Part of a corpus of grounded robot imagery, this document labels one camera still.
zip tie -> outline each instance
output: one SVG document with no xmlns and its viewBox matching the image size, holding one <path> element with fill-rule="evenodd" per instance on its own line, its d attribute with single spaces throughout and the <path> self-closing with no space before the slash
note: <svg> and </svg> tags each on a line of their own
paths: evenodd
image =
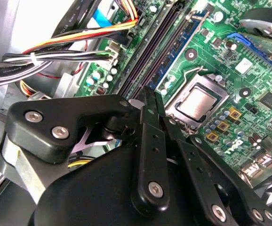
<svg viewBox="0 0 272 226">
<path fill-rule="evenodd" d="M 31 53 L 31 61 L 35 66 L 40 66 L 42 62 L 37 60 L 36 54 L 34 52 Z"/>
</svg>

black ram slot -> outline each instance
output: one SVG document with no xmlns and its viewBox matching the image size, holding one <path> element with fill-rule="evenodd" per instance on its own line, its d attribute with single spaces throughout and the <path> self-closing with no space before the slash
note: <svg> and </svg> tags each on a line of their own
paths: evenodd
<svg viewBox="0 0 272 226">
<path fill-rule="evenodd" d="M 133 95 L 131 95 L 130 98 L 137 97 L 139 91 L 142 87 L 146 86 L 150 80 L 153 78 L 153 76 L 156 74 L 156 71 L 158 70 L 160 63 L 168 55 L 169 50 L 174 45 L 177 37 L 180 35 L 180 33 L 185 29 L 185 27 L 190 26 L 189 21 L 186 19 L 179 25 L 179 27 L 176 29 L 175 33 L 171 35 L 169 43 L 165 46 L 165 48 L 162 50 L 161 54 L 157 59 L 154 60 L 154 63 L 150 67 L 150 70 L 145 73 L 145 77 L 143 77 L 141 83 L 139 84 L 138 88 L 133 92 Z"/>
<path fill-rule="evenodd" d="M 161 43 L 162 39 L 165 37 L 166 33 L 170 30 L 171 26 L 174 22 L 178 19 L 180 15 L 181 4 L 176 4 L 172 7 L 168 16 L 163 21 L 162 25 L 159 27 L 158 31 L 155 33 L 154 37 L 152 38 L 148 48 L 144 51 L 144 53 L 140 56 L 137 64 L 131 70 L 127 80 L 124 82 L 121 90 L 118 92 L 121 96 L 125 97 L 135 83 L 136 79 L 138 78 L 139 74 L 143 70 L 143 68 L 149 62 L 152 54 L 156 50 L 156 48 Z"/>
</svg>

black mechanical arm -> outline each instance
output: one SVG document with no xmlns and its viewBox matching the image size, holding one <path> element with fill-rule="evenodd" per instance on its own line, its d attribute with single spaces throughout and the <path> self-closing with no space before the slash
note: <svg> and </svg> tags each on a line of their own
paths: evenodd
<svg viewBox="0 0 272 226">
<path fill-rule="evenodd" d="M 131 103 L 108 95 L 10 108 L 0 171 L 37 203 L 30 225 L 272 226 L 272 210 L 202 137 L 183 136 L 158 93 L 144 88 Z M 122 146 L 68 173 L 77 144 L 112 139 Z"/>
</svg>

solid capacitor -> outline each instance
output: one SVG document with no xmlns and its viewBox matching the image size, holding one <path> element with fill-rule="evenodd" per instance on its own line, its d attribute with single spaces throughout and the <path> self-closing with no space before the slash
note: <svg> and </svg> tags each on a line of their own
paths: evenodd
<svg viewBox="0 0 272 226">
<path fill-rule="evenodd" d="M 214 150 L 220 156 L 224 156 L 225 155 L 225 153 L 222 151 L 222 149 L 220 147 L 216 147 Z"/>
<path fill-rule="evenodd" d="M 225 139 L 224 144 L 226 144 L 227 147 L 232 147 L 232 141 L 230 139 Z"/>
<path fill-rule="evenodd" d="M 262 142 L 262 138 L 257 133 L 253 133 L 252 137 L 254 138 L 254 140 L 256 140 L 256 142 Z"/>
<path fill-rule="evenodd" d="M 257 146 L 257 142 L 253 139 L 253 137 L 248 137 L 248 141 L 253 145 L 253 147 Z"/>
<path fill-rule="evenodd" d="M 245 135 L 245 132 L 242 129 L 236 129 L 234 131 L 236 133 L 236 135 L 238 135 L 239 137 L 243 137 Z"/>
</svg>

yellow wire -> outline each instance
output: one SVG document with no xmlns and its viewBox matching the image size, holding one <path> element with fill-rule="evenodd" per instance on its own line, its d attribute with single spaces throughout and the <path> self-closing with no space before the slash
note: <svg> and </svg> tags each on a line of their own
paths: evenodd
<svg viewBox="0 0 272 226">
<path fill-rule="evenodd" d="M 68 164 L 68 167 L 70 168 L 72 166 L 85 165 L 88 162 L 91 162 L 91 160 L 79 160 L 79 161 L 75 161 L 75 162 L 72 162 L 72 163 Z"/>
<path fill-rule="evenodd" d="M 58 38 L 52 38 L 47 41 L 39 43 L 38 45 L 36 45 L 33 48 L 37 48 L 39 46 L 43 46 L 43 45 L 46 45 L 46 44 L 49 44 L 52 42 L 64 41 L 64 40 L 68 40 L 68 39 L 76 39 L 76 38 L 79 38 L 79 37 L 85 36 L 85 35 L 92 35 L 92 34 L 101 33 L 101 32 L 121 31 L 121 30 L 125 30 L 125 29 L 129 29 L 131 27 L 134 27 L 138 21 L 136 9 L 135 9 L 131 0 L 124 0 L 124 1 L 128 7 L 132 21 L 126 22 L 123 24 L 116 24 L 116 25 L 112 25 L 109 27 L 104 27 L 104 28 L 97 29 L 97 30 L 89 30 L 89 31 L 80 32 L 77 34 L 70 34 L 70 35 L 66 35 L 66 36 L 62 36 L 62 37 L 58 37 Z"/>
<path fill-rule="evenodd" d="M 20 81 L 20 88 L 21 88 L 22 92 L 23 92 L 25 95 L 27 95 L 28 97 L 31 96 L 30 94 L 28 94 L 28 93 L 25 91 L 25 88 L 24 88 L 24 85 L 23 85 L 23 81 L 22 81 L 22 80 Z"/>
</svg>

